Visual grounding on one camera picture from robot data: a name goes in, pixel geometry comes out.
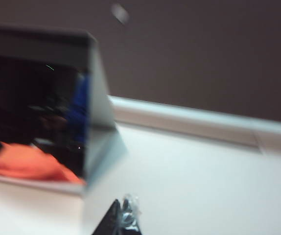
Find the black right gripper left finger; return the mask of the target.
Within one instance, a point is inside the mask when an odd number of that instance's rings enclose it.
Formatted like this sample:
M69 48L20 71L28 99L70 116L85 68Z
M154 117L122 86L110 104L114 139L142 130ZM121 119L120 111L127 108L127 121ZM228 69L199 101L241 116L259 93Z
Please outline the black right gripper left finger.
M95 228L92 235L118 235L120 227L120 202L115 199Z

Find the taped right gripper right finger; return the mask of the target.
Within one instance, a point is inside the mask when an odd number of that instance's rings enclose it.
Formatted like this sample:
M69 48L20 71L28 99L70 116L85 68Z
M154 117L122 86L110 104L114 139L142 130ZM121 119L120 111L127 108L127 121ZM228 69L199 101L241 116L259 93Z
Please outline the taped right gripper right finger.
M120 218L121 235L141 235L139 226L139 199L132 194L126 194L123 197Z

